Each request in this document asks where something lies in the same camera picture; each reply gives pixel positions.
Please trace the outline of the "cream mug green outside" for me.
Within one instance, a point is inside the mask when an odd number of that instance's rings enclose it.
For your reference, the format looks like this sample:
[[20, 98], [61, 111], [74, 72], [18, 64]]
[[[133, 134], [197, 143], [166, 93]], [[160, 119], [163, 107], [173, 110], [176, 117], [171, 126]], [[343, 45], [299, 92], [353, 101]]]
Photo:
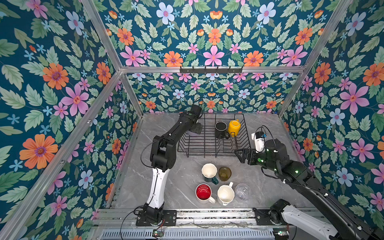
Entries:
[[207, 183], [213, 183], [215, 185], [219, 184], [217, 175], [217, 167], [214, 164], [208, 163], [202, 167], [202, 175], [204, 177], [204, 181]]

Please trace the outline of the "yellow mug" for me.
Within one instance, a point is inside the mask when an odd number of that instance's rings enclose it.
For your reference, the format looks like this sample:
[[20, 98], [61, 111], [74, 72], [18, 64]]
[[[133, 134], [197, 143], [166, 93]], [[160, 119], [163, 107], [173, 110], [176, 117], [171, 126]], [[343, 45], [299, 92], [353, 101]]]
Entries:
[[228, 125], [228, 132], [231, 137], [236, 137], [241, 129], [241, 123], [239, 120], [232, 120]]

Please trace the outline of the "black mug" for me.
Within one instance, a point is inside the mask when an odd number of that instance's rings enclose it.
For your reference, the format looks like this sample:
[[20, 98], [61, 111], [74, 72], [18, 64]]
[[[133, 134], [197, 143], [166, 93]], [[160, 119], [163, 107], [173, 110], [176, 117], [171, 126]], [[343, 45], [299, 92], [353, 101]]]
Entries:
[[215, 138], [229, 139], [231, 136], [228, 132], [228, 126], [225, 122], [219, 121], [215, 124]]

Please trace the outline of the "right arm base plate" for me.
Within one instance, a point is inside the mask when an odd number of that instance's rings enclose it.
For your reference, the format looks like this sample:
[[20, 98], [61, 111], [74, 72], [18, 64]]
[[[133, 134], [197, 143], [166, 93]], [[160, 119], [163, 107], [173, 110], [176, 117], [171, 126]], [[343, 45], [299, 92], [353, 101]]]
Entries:
[[281, 213], [275, 210], [270, 210], [270, 209], [261, 210], [257, 208], [252, 208], [252, 210], [255, 214], [255, 219], [259, 226], [267, 226], [267, 225], [280, 226], [285, 223]]

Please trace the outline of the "lilac plastic cup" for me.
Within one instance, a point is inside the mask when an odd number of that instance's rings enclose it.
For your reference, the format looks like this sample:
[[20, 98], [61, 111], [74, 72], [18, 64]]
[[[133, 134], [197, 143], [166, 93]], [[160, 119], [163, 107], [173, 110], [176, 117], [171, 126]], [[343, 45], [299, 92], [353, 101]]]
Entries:
[[199, 134], [192, 132], [192, 131], [187, 131], [186, 134], [190, 137], [197, 137]]

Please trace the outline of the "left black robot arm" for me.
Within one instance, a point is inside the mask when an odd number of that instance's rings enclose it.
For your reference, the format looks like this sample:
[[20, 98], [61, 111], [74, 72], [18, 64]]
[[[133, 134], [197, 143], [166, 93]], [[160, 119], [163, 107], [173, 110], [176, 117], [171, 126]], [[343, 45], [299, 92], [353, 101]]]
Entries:
[[153, 138], [149, 145], [151, 147], [149, 168], [153, 170], [153, 179], [148, 200], [140, 213], [142, 220], [152, 225], [163, 221], [164, 192], [169, 172], [176, 162], [178, 142], [186, 132], [201, 133], [202, 125], [199, 123], [201, 117], [202, 108], [192, 105], [190, 110], [179, 114], [178, 120], [170, 130]]

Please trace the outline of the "clear glass cup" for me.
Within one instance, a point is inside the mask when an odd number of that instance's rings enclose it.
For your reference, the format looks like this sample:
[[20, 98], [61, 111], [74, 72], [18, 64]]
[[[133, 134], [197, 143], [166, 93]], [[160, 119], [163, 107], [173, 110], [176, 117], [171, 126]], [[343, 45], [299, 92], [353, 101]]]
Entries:
[[252, 195], [252, 190], [246, 184], [238, 184], [235, 188], [235, 194], [240, 200], [247, 201]]

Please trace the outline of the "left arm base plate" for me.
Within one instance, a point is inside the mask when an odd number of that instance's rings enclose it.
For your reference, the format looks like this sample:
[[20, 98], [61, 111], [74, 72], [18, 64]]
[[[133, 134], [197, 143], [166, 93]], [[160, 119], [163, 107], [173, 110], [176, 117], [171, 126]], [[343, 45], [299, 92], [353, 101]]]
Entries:
[[139, 211], [139, 215], [136, 220], [137, 227], [173, 227], [177, 221], [176, 210], [163, 210], [159, 213], [149, 214], [143, 210]]

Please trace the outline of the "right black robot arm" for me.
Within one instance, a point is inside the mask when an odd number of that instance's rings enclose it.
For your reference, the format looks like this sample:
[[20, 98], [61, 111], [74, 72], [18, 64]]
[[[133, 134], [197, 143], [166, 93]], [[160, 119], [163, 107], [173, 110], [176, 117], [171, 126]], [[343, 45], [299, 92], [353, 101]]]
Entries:
[[328, 220], [313, 218], [284, 200], [278, 200], [270, 208], [270, 220], [278, 225], [294, 225], [319, 240], [382, 240], [384, 231], [370, 227], [344, 207], [301, 162], [290, 159], [286, 146], [279, 140], [257, 139], [255, 149], [235, 151], [242, 164], [258, 165], [273, 171], [273, 179], [296, 190], [309, 200]]

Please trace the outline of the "cream white mug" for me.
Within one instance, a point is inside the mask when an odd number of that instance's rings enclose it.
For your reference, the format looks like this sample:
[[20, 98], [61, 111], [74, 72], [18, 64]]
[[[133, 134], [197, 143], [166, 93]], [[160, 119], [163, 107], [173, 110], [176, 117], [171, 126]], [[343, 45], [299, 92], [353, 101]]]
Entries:
[[230, 182], [228, 185], [222, 185], [219, 187], [217, 196], [221, 205], [227, 206], [234, 200], [235, 192], [233, 190], [233, 184], [233, 182]]

